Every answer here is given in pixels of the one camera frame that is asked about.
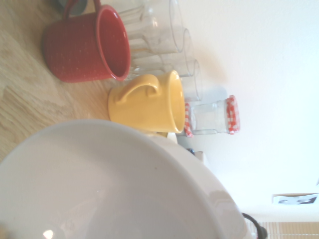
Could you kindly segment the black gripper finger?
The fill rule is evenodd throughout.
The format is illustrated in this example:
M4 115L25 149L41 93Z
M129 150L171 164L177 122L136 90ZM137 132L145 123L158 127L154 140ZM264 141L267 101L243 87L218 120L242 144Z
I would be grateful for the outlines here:
M0 239L11 239L11 231L9 228L5 225L5 223L0 222Z

